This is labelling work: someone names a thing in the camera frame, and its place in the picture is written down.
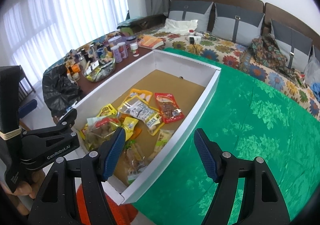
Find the person's left hand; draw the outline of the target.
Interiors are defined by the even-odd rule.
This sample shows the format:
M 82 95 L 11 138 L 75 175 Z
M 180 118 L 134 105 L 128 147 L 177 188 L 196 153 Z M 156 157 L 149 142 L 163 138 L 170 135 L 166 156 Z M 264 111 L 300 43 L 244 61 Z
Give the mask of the person's left hand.
M 45 176 L 46 175 L 43 170 L 33 172 L 31 175 L 31 183 L 29 184 L 25 181 L 20 181 L 15 192 L 11 192 L 3 182 L 1 182 L 1 187 L 11 200 L 17 200 L 18 196 L 29 196 L 34 200 Z

